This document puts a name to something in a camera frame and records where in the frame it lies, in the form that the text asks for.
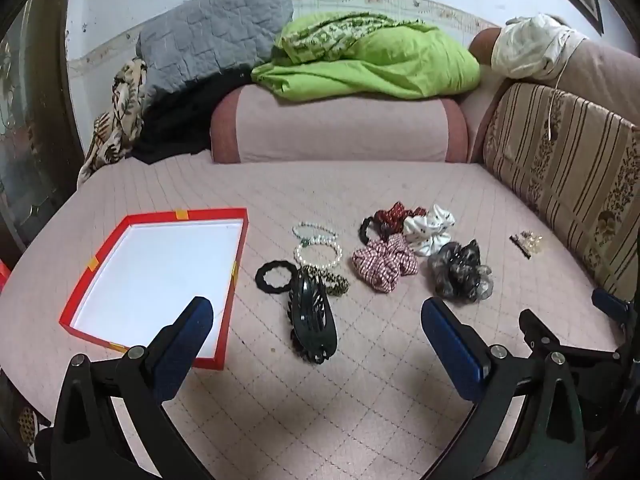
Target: pearl bracelet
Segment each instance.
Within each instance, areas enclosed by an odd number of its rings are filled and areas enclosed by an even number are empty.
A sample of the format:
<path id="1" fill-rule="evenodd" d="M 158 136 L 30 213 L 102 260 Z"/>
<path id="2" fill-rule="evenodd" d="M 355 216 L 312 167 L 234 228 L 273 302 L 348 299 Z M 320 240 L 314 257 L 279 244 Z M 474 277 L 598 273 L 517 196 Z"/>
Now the pearl bracelet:
<path id="1" fill-rule="evenodd" d="M 330 236 L 318 235 L 318 236 L 315 236 L 315 237 L 312 237 L 312 238 L 324 238 L 325 240 L 335 240 L 338 237 L 338 233 L 336 231 L 334 231 L 330 227 L 322 225 L 321 223 L 318 223 L 318 222 L 300 222 L 298 225 L 294 225 L 292 227 L 293 234 L 295 234 L 300 240 L 310 239 L 310 238 L 300 234 L 300 232 L 298 231 L 298 229 L 300 227 L 311 227 L 313 229 L 320 229 L 321 231 L 325 231 L 325 232 L 330 234 Z"/>
<path id="2" fill-rule="evenodd" d="M 304 247 L 309 247 L 309 245 L 326 245 L 328 247 L 331 247 L 335 251 L 335 254 L 336 254 L 335 260 L 332 261 L 329 264 L 326 264 L 326 265 L 310 264 L 300 254 L 302 249 Z M 340 260 L 342 259 L 342 248 L 333 239 L 328 239 L 328 238 L 323 237 L 323 236 L 317 236 L 317 237 L 312 237 L 312 238 L 303 238 L 302 241 L 300 242 L 300 245 L 298 247 L 296 247 L 296 251 L 294 253 L 294 256 L 296 258 L 296 261 L 300 264 L 301 267 L 309 266 L 309 267 L 313 267 L 315 269 L 325 270 L 325 269 L 331 269 L 332 267 L 335 267 L 340 263 Z"/>

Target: gray pillow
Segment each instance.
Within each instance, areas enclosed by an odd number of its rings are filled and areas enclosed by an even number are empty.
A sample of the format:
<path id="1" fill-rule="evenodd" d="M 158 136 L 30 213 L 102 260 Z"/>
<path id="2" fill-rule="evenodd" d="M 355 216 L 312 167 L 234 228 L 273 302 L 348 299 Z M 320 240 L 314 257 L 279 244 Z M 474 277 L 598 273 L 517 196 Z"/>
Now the gray pillow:
<path id="1" fill-rule="evenodd" d="M 156 16 L 136 47 L 147 65 L 143 110 L 190 82 L 268 62 L 292 16 L 291 0 L 190 0 Z"/>

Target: red plaid scrunchie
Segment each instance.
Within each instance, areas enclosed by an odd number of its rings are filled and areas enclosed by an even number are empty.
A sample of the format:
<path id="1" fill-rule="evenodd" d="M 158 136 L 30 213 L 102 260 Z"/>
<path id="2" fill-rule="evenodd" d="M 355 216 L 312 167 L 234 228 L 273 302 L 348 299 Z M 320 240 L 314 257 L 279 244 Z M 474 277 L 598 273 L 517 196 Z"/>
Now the red plaid scrunchie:
<path id="1" fill-rule="evenodd" d="M 400 276 L 418 272 L 418 260 L 401 234 L 391 235 L 387 242 L 369 242 L 352 259 L 358 275 L 380 292 L 391 292 Z"/>
<path id="2" fill-rule="evenodd" d="M 425 216 L 426 214 L 427 211 L 423 207 L 418 207 L 415 211 L 411 211 L 410 209 L 405 209 L 402 202 L 396 202 L 389 211 L 384 209 L 377 211 L 374 220 L 380 226 L 380 235 L 383 238 L 389 238 L 391 235 L 402 232 L 404 219 L 408 216 Z"/>

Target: yellow tape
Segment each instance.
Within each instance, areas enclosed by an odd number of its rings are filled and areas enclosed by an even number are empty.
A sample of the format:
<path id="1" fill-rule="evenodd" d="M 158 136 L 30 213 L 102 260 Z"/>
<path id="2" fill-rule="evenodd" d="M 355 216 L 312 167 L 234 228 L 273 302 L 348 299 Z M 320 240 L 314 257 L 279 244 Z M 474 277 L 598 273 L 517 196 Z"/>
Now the yellow tape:
<path id="1" fill-rule="evenodd" d="M 94 270 L 97 269 L 99 265 L 100 262 L 98 261 L 98 258 L 94 256 L 93 258 L 91 258 L 88 267 L 91 272 L 94 272 Z"/>

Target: screw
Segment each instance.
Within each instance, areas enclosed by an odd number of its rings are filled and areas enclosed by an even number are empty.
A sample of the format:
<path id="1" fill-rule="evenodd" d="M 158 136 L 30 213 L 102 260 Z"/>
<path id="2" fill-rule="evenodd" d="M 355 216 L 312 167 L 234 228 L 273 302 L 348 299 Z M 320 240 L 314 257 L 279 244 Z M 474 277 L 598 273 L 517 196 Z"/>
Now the screw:
<path id="1" fill-rule="evenodd" d="M 507 357 L 507 349 L 502 345 L 493 345 L 491 347 L 491 355 L 497 359 L 504 359 Z"/>
<path id="2" fill-rule="evenodd" d="M 71 358 L 72 366 L 80 366 L 82 363 L 84 363 L 84 354 L 77 354 Z"/>
<path id="3" fill-rule="evenodd" d="M 140 359 L 144 354 L 145 347 L 143 346 L 134 346 L 127 352 L 127 356 L 129 357 L 129 359 Z"/>
<path id="4" fill-rule="evenodd" d="M 557 365 L 563 365 L 565 358 L 560 352 L 553 352 L 551 354 L 551 360 L 555 362 Z"/>

